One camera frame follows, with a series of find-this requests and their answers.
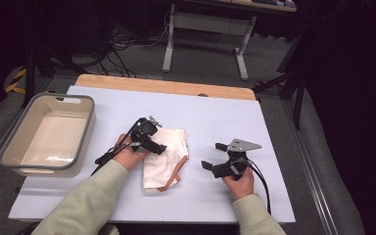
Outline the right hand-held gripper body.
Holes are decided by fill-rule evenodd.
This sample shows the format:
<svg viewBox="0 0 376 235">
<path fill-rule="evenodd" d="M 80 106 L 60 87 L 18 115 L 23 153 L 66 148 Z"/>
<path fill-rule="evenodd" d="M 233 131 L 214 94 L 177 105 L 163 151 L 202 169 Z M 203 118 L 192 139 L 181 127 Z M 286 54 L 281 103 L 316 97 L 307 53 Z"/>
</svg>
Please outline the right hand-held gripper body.
<svg viewBox="0 0 376 235">
<path fill-rule="evenodd" d="M 261 145 L 241 139 L 233 139 L 227 146 L 228 161 L 224 164 L 214 165 L 211 172 L 215 178 L 232 176 L 234 179 L 240 179 L 250 165 L 246 152 L 260 149 Z"/>
</svg>

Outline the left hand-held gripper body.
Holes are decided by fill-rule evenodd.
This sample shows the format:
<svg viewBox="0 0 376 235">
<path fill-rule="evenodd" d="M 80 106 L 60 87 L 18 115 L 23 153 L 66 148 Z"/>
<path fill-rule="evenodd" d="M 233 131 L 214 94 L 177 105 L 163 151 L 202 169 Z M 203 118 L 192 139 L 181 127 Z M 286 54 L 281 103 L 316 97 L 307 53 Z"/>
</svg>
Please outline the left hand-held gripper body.
<svg viewBox="0 0 376 235">
<path fill-rule="evenodd" d="M 130 137 L 133 142 L 140 144 L 151 140 L 151 137 L 158 131 L 161 125 L 153 117 L 141 117 L 131 127 Z"/>
</svg>

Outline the cream baby garment tan trim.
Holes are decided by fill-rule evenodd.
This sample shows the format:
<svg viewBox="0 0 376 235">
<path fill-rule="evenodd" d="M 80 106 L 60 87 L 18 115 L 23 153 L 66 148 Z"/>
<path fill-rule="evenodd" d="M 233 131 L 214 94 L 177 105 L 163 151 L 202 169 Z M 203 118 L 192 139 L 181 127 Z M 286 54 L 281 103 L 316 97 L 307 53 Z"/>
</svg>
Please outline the cream baby garment tan trim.
<svg viewBox="0 0 376 235">
<path fill-rule="evenodd" d="M 183 129 L 160 128 L 153 140 L 165 145 L 159 154 L 151 153 L 143 161 L 143 190 L 145 193 L 166 191 L 180 181 L 179 170 L 189 159 Z"/>
</svg>

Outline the beige basket with grey rim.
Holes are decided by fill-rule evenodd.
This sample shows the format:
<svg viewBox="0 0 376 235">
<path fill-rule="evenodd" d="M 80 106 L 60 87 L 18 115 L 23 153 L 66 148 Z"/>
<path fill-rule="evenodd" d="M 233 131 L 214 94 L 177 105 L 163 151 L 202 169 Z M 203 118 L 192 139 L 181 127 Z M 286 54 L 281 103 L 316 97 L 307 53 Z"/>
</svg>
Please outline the beige basket with grey rim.
<svg viewBox="0 0 376 235">
<path fill-rule="evenodd" d="M 74 177 L 96 121 L 89 96 L 35 95 L 0 151 L 0 164 L 23 176 Z"/>
</svg>

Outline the person's left hand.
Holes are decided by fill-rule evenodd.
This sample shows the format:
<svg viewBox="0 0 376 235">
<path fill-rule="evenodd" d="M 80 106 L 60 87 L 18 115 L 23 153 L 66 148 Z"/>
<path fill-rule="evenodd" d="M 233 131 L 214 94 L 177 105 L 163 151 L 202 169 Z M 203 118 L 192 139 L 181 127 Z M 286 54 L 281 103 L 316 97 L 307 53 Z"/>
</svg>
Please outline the person's left hand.
<svg viewBox="0 0 376 235">
<path fill-rule="evenodd" d="M 127 170 L 132 170 L 148 155 L 148 151 L 134 152 L 131 147 L 125 147 L 123 150 L 115 154 L 114 160 L 124 166 Z"/>
</svg>

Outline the person's right hand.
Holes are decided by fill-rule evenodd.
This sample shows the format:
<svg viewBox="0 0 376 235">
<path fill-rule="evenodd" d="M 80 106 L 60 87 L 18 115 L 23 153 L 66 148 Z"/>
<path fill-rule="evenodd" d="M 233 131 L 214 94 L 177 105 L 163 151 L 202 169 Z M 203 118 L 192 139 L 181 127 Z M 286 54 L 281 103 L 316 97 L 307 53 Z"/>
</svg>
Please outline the person's right hand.
<svg viewBox="0 0 376 235">
<path fill-rule="evenodd" d="M 234 201 L 240 200 L 254 193 L 255 179 L 253 171 L 249 167 L 246 168 L 240 179 L 234 180 L 233 178 L 226 176 L 222 178 L 222 181 L 228 187 Z"/>
</svg>

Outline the black tripod stand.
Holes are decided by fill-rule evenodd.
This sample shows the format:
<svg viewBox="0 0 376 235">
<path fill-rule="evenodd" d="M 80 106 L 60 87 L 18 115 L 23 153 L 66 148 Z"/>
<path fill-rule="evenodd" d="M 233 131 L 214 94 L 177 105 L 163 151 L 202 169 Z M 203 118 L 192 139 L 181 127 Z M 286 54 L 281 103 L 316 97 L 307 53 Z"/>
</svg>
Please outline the black tripod stand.
<svg viewBox="0 0 376 235">
<path fill-rule="evenodd" d="M 301 129 L 300 118 L 306 85 L 305 77 L 307 75 L 307 71 L 298 66 L 298 58 L 299 53 L 302 51 L 303 40 L 307 37 L 307 29 L 308 24 L 304 26 L 300 34 L 294 40 L 291 48 L 278 67 L 277 70 L 281 72 L 281 75 L 267 82 L 259 81 L 253 88 L 254 93 L 259 94 L 270 87 L 280 85 L 284 82 L 284 85 L 278 92 L 278 96 L 281 100 L 289 100 L 295 95 L 295 107 L 293 109 L 292 120 L 297 130 Z"/>
<path fill-rule="evenodd" d="M 22 13 L 21 30 L 23 31 L 26 45 L 26 79 L 23 109 L 36 93 L 41 92 L 41 88 L 35 88 L 35 69 L 39 69 L 46 79 L 51 79 L 55 74 L 52 58 L 77 74 L 87 73 L 87 70 L 75 64 L 67 50 L 59 45 L 60 39 L 48 24 L 49 17 L 44 14 L 46 10 L 50 14 L 55 14 L 56 7 L 52 4 L 53 0 L 43 1 L 46 2 L 46 8 L 42 7 L 40 0 L 16 1 Z"/>
</svg>

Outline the desk with white legs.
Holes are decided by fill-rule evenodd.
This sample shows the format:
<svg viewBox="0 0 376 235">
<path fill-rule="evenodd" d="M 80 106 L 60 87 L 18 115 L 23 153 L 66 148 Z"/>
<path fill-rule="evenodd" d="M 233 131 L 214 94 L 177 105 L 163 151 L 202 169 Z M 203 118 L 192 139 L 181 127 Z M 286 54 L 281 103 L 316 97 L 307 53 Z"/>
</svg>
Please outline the desk with white legs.
<svg viewBox="0 0 376 235">
<path fill-rule="evenodd" d="M 236 58 L 240 78 L 248 80 L 249 76 L 244 54 L 257 21 L 257 13 L 294 15 L 297 8 L 291 6 L 292 2 L 293 0 L 180 0 L 172 3 L 169 11 L 168 25 L 165 27 L 168 38 L 164 53 L 163 71 L 170 71 L 174 46 L 174 30 L 176 28 L 183 28 L 241 36 L 242 42 L 233 49 L 233 53 Z M 235 17 L 186 13 L 178 9 L 182 3 L 193 3 L 225 10 L 242 10 L 249 12 L 249 16 L 246 20 L 240 20 Z"/>
</svg>

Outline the black curtain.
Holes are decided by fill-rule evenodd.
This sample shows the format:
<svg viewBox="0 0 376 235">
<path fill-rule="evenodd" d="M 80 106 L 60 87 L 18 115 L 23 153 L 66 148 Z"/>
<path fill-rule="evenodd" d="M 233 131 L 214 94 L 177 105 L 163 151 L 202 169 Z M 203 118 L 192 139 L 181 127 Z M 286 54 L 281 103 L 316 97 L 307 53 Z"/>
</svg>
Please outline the black curtain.
<svg viewBox="0 0 376 235">
<path fill-rule="evenodd" d="M 376 235 L 376 0 L 350 0 L 314 44 L 308 91 L 364 231 Z"/>
</svg>

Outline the yellow black striped tape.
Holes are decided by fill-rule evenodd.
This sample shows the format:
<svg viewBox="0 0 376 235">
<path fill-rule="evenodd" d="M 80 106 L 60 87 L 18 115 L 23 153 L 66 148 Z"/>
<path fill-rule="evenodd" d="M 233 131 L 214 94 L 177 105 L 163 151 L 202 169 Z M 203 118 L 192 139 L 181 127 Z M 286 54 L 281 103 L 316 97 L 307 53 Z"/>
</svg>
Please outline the yellow black striped tape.
<svg viewBox="0 0 376 235">
<path fill-rule="evenodd" d="M 26 75 L 26 69 L 21 69 L 19 70 L 15 75 L 14 77 L 12 78 L 12 80 L 10 81 L 9 85 L 6 87 L 5 91 L 7 93 L 9 92 L 15 92 L 15 93 L 19 93 L 19 94 L 24 94 L 25 93 L 25 89 L 24 88 L 21 88 L 18 86 L 19 82 L 21 81 L 21 79 Z"/>
</svg>

